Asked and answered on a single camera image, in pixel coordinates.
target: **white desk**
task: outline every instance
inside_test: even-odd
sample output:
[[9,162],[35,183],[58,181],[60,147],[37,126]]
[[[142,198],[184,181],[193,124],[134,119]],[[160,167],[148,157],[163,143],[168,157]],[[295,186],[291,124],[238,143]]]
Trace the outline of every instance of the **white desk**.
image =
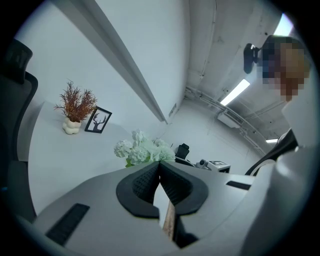
[[114,154],[114,146],[119,140],[130,140],[131,134],[113,124],[112,116],[102,133],[85,131],[84,122],[73,135],[62,129],[64,118],[53,104],[45,102],[33,129],[28,175],[37,215],[82,182],[126,165],[124,158]]

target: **device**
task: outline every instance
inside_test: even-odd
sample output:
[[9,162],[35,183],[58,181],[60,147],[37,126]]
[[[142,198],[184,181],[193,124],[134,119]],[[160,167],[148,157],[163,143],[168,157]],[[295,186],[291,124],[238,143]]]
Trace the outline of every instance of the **device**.
[[230,172],[230,164],[227,164],[222,161],[207,161],[202,159],[200,162],[195,164],[195,167],[200,169],[206,169],[209,171],[216,171],[219,173],[229,173]]

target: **picture frame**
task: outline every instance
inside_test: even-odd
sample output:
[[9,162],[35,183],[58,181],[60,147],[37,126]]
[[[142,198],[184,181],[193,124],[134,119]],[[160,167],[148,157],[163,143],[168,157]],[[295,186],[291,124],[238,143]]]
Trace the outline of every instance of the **picture frame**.
[[86,124],[84,131],[89,132],[89,133],[102,134],[111,115],[112,115],[112,113],[110,111],[107,111],[107,110],[97,106],[96,109],[92,112],[90,119],[89,119],[88,123]]

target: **deer silhouette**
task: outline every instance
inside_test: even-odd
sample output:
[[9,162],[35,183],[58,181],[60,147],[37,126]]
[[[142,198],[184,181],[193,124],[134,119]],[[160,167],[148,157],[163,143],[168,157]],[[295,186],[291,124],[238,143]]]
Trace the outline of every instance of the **deer silhouette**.
[[93,131],[101,131],[101,129],[98,129],[98,125],[103,124],[107,120],[107,116],[105,115],[103,121],[99,120],[99,122],[97,122],[98,115],[99,113],[96,113],[92,119],[94,123]]

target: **chair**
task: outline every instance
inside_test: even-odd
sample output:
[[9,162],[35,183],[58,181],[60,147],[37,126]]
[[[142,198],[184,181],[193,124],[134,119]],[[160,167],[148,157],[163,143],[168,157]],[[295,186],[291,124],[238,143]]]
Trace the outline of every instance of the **chair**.
[[38,80],[26,72],[32,51],[13,39],[0,63],[0,127],[1,140],[7,152],[6,163],[1,170],[1,191],[11,210],[32,222],[36,214],[33,208],[28,179],[28,165],[19,162],[17,141],[21,121],[34,97]]
[[33,53],[13,39],[0,64],[0,122],[8,137],[10,158],[17,161],[17,141],[22,118],[34,97],[38,80],[26,72]]
[[177,158],[186,159],[189,152],[189,146],[183,143],[182,145],[179,145],[178,151],[175,156]]

